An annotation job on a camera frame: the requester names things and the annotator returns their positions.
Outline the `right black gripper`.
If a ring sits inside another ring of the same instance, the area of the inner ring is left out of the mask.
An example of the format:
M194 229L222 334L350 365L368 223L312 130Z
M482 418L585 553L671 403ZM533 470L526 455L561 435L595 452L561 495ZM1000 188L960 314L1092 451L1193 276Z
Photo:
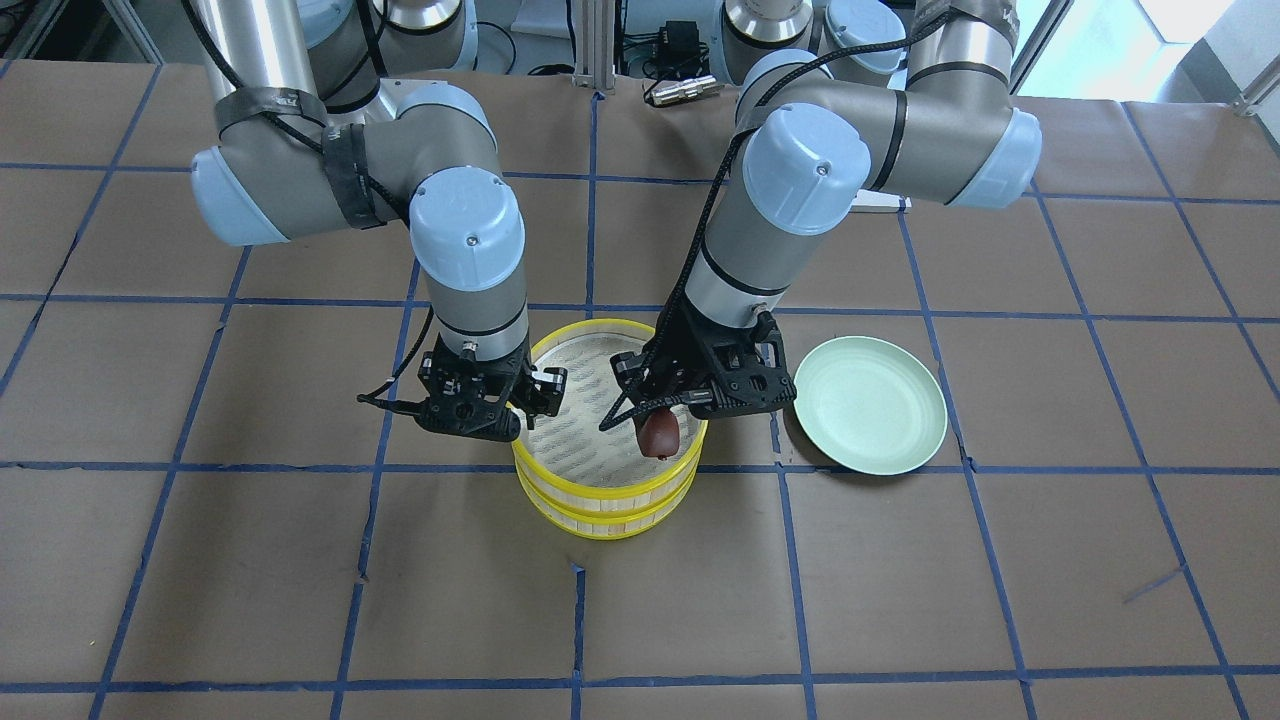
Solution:
M439 338L424 354L419 379L428 392L416 407L421 428L509 443L521 430L532 430L539 416L558 415L568 372L535 368L527 340L498 359L481 361L472 350L457 354Z

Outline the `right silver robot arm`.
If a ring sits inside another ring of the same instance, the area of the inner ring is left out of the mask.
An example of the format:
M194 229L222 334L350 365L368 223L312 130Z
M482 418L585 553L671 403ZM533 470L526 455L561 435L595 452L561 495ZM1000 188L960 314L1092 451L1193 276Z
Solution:
M532 364L526 229L502 178L497 136L461 87L413 81L385 120L334 123L314 81L293 1L186 1L207 54L219 141L197 152L198 209L236 247L285 243L342 228L402 222L421 266L436 328L413 345L425 388L361 404L412 418L431 433L512 442L556 416L568 373Z

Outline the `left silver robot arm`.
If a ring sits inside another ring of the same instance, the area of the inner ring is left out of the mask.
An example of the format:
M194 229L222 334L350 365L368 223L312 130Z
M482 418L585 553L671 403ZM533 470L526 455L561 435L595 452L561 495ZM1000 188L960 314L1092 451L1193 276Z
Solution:
M1011 102L1018 31L1011 1L919 1L905 38L756 61L655 334L611 361L621 395L600 429L643 428L663 407L712 420L790 405L773 311L860 191L1019 199L1043 135Z

